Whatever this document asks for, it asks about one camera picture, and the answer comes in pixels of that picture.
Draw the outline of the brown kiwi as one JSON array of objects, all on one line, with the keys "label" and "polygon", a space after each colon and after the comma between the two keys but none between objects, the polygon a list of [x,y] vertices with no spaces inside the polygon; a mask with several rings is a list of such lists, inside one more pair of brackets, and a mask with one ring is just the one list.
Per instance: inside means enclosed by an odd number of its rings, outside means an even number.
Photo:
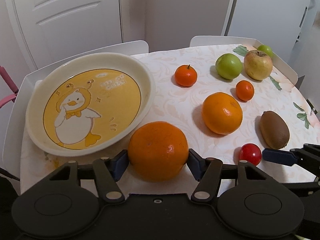
[{"label": "brown kiwi", "polygon": [[287,146],[290,132],[286,122],[273,111],[264,111],[260,118],[259,127],[267,145],[275,150]]}]

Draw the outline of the red cherry tomato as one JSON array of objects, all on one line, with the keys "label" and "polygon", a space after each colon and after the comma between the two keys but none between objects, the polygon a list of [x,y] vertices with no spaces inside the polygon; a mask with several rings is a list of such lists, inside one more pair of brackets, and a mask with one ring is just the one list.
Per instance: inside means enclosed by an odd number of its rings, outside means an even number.
[{"label": "red cherry tomato", "polygon": [[252,143],[244,144],[239,152],[239,160],[246,160],[257,166],[262,159],[260,148]]}]

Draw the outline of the large orange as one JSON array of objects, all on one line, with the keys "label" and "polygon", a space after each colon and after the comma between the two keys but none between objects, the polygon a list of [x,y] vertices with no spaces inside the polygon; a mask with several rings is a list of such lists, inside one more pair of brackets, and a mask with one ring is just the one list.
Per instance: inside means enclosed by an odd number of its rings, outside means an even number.
[{"label": "large orange", "polygon": [[223,92],[211,94],[204,100],[201,115],[205,125],[219,135],[235,132],[243,119],[239,103],[231,95]]},{"label": "large orange", "polygon": [[137,129],[130,138],[128,156],[133,170],[145,181],[174,179],[188,159],[188,142],[176,126],[150,122]]}]

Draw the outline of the yellow apple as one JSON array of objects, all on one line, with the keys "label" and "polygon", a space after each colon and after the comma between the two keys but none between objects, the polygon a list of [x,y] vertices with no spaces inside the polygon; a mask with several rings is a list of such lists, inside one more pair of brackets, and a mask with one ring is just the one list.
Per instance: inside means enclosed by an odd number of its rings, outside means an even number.
[{"label": "yellow apple", "polygon": [[246,74],[254,80],[262,81],[272,72],[272,59],[263,51],[250,50],[244,57]]}]

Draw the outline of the floral tablecloth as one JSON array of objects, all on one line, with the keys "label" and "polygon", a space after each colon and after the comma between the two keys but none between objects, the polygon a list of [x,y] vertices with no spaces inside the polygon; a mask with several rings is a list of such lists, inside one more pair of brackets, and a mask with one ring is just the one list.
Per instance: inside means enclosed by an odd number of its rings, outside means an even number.
[{"label": "floral tablecloth", "polygon": [[[244,71],[233,81],[225,81],[217,75],[214,66],[217,58],[224,53],[234,53],[237,46],[201,46],[134,56],[149,68],[156,82],[153,105],[138,127],[152,121],[169,122],[183,131],[189,148],[204,158],[216,157],[225,164],[237,162],[239,149],[246,143],[256,144],[261,150],[267,147],[259,128],[260,117],[265,111],[277,113],[289,128],[290,140],[284,150],[302,148],[305,143],[319,144],[319,120],[311,113],[299,90],[280,72],[280,67],[274,67],[271,78],[261,82],[250,79]],[[190,64],[197,71],[197,82],[190,88],[174,83],[173,74],[183,64]],[[230,94],[238,100],[235,86],[241,80],[248,80],[254,86],[253,99],[239,101],[243,111],[240,128],[230,135],[219,136],[204,124],[202,103],[215,92]],[[44,153],[33,144],[24,129],[21,193],[69,160]],[[262,160],[258,168],[281,183],[313,182],[315,179],[298,165],[283,166]],[[190,196],[198,182],[186,165],[175,179],[162,183],[141,180],[130,165],[117,184],[125,197],[130,193],[187,193]]]}]

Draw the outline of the white duck pattern bowl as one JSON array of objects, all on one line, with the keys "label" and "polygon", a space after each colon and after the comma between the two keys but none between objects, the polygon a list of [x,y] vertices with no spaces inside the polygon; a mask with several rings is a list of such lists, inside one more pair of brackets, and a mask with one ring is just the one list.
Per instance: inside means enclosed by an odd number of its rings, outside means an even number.
[{"label": "white duck pattern bowl", "polygon": [[136,82],[117,70],[81,73],[60,85],[44,109],[43,125],[57,145],[83,150],[122,132],[140,108]]}]

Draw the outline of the white tray right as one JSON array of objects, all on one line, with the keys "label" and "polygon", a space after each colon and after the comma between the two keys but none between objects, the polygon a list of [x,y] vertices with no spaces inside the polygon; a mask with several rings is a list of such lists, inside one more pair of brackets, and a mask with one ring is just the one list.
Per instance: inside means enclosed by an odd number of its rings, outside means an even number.
[{"label": "white tray right", "polygon": [[[244,46],[252,46],[258,48],[262,43],[254,38],[233,37],[233,36],[194,36],[190,41],[190,47],[212,46],[222,44],[242,44]],[[298,81],[297,73],[277,54],[273,56],[274,66],[285,75],[295,85]]]}]

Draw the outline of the small tangerine with stem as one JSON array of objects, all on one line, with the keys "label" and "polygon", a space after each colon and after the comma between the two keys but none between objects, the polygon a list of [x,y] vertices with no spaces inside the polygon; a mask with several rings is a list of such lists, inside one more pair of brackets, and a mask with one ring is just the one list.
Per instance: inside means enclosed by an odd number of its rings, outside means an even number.
[{"label": "small tangerine with stem", "polygon": [[197,72],[191,65],[181,65],[176,69],[174,78],[178,85],[191,87],[197,81]]}]

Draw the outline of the large green apple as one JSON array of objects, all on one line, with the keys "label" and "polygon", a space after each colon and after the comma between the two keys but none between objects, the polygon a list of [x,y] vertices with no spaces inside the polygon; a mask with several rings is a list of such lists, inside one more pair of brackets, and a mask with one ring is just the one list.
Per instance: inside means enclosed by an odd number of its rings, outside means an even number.
[{"label": "large green apple", "polygon": [[227,80],[233,80],[242,72],[242,62],[237,56],[227,53],[217,59],[215,68],[221,77]]}]

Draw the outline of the small green apple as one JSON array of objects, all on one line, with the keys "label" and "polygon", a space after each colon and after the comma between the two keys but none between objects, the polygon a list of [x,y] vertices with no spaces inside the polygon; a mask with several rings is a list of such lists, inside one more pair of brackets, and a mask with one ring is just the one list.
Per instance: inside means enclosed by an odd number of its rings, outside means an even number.
[{"label": "small green apple", "polygon": [[267,46],[267,45],[260,45],[257,50],[259,51],[263,51],[264,53],[266,53],[270,58],[273,57],[273,50],[271,49],[270,46]]}]

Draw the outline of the white door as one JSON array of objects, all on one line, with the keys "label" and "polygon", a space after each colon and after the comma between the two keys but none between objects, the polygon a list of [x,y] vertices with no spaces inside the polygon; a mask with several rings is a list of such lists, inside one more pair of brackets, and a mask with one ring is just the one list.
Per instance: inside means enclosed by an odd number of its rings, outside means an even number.
[{"label": "white door", "polygon": [[120,0],[5,0],[30,70],[123,41]]}]

